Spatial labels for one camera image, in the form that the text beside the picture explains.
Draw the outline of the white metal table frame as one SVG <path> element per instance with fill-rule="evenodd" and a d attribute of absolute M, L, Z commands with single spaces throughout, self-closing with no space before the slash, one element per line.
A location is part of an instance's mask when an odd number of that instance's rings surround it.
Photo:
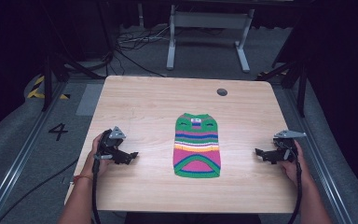
<path fill-rule="evenodd" d="M 241 70 L 244 73 L 250 72 L 244 45 L 251 28 L 255 11 L 249 9 L 244 14 L 228 14 L 215 12 L 184 12 L 179 11 L 176 5 L 171 5 L 169 20 L 170 40 L 166 68 L 173 70 L 175 60 L 175 29 L 184 28 L 216 28 L 216 29 L 237 29 L 241 30 L 241 39 L 235 42 L 235 49 L 240 61 Z"/>

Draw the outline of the striped knitted pet sweater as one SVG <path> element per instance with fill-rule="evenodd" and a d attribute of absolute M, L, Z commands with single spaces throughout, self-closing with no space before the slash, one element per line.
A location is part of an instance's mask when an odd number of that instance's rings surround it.
<path fill-rule="evenodd" d="M 181 177 L 220 176 L 218 124 L 212 116 L 184 113 L 176 120 L 172 163 Z"/>

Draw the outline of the black metal stand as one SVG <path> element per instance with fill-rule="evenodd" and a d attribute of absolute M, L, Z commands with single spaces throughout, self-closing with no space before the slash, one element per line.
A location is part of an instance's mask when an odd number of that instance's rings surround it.
<path fill-rule="evenodd" d="M 285 63 L 269 72 L 262 72 L 257 76 L 255 81 L 267 81 L 283 72 L 286 73 L 281 81 L 281 86 L 284 89 L 291 89 L 298 83 L 296 108 L 300 116 L 304 118 L 305 93 L 307 87 L 307 72 L 304 61 Z"/>
<path fill-rule="evenodd" d="M 53 101 L 52 78 L 56 77 L 56 79 L 59 82 L 66 82 L 69 80 L 70 76 L 67 71 L 67 68 L 65 67 L 66 64 L 69 64 L 77 72 L 85 74 L 86 76 L 91 77 L 92 79 L 104 79 L 104 77 L 95 74 L 88 68 L 84 67 L 83 65 L 72 59 L 69 59 L 63 54 L 56 53 L 56 52 L 49 53 L 45 59 L 44 72 L 43 72 L 43 76 L 45 80 L 45 92 L 44 92 L 45 98 L 44 98 L 44 105 L 42 108 L 43 112 L 47 111 L 48 108 L 52 105 L 52 101 Z"/>

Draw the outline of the person's left hand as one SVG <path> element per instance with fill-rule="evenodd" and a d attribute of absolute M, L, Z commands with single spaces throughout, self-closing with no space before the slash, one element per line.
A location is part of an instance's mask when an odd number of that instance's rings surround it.
<path fill-rule="evenodd" d="M 88 156 L 87 156 L 87 158 L 85 160 L 84 166 L 83 166 L 83 168 L 82 168 L 82 170 L 80 172 L 80 174 L 82 176 L 93 177 L 94 155 L 97 152 L 98 145 L 100 143 L 101 137 L 102 137 L 102 135 L 99 134 L 98 136 L 96 136 L 93 139 L 91 151 L 89 152 L 89 154 L 88 154 Z M 110 163 L 112 163 L 111 160 L 99 160 L 98 176 L 103 175 L 107 171 L 108 165 Z"/>

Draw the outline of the person's right hand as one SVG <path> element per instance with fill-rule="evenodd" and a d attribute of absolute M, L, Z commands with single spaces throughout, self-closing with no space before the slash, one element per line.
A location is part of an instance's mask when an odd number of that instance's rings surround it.
<path fill-rule="evenodd" d="M 295 145 L 297 148 L 297 161 L 299 162 L 301 168 L 301 184 L 305 187 L 310 180 L 309 167 L 304 159 L 303 150 L 300 144 L 295 141 Z M 296 163 L 290 161 L 282 161 L 281 162 L 282 172 L 288 176 L 288 178 L 297 185 L 297 168 Z"/>

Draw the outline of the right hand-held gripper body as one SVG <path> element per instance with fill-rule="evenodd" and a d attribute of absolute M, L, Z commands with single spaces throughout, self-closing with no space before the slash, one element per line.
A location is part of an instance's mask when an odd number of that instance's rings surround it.
<path fill-rule="evenodd" d="M 282 130 L 274 134 L 273 144 L 278 151 L 282 152 L 282 159 L 284 161 L 293 161 L 298 155 L 295 139 L 306 136 L 305 133 Z"/>

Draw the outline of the aluminium floor rail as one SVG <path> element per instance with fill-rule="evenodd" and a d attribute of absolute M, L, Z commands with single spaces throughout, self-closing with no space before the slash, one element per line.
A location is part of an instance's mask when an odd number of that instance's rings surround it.
<path fill-rule="evenodd" d="M 337 223 L 353 224 L 348 209 L 342 201 L 336 182 L 331 176 L 331 173 L 327 167 L 327 163 L 324 161 L 324 157 L 319 150 L 319 147 L 317 146 L 310 126 L 307 120 L 303 118 L 298 112 L 295 94 L 288 89 L 284 89 L 283 92 L 288 101 L 288 104 L 290 105 L 293 113 L 295 114 L 296 123 L 300 126 L 300 130 L 305 132 L 307 135 L 307 137 L 305 138 L 305 146 L 309 150 L 310 160 L 312 161 L 313 167 L 316 170 L 319 183 L 323 186 L 324 193 L 326 194 L 328 201 L 332 206 L 335 218 L 337 219 Z"/>
<path fill-rule="evenodd" d="M 32 151 L 34 150 L 34 146 L 36 141 L 41 133 L 41 130 L 45 123 L 47 122 L 48 116 L 50 115 L 53 107 L 59 101 L 63 90 L 65 89 L 67 83 L 66 82 L 58 82 L 56 84 L 55 89 L 52 92 L 52 96 L 49 100 L 49 106 L 43 112 L 41 112 L 37 119 L 35 120 L 34 126 L 29 132 L 24 144 L 21 147 L 20 152 L 17 157 L 9 167 L 6 172 L 6 175 L 0 185 L 0 211 L 6 202 L 10 192 L 14 188 L 22 170 L 25 166 L 28 158 L 30 157 Z"/>

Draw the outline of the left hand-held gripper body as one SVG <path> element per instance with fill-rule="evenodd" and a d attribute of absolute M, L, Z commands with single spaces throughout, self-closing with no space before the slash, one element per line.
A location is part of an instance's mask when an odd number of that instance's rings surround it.
<path fill-rule="evenodd" d="M 103 132 L 97 149 L 98 160 L 111 160 L 116 164 L 121 164 L 122 160 L 128 159 L 130 154 L 118 149 L 126 135 L 115 126 Z"/>

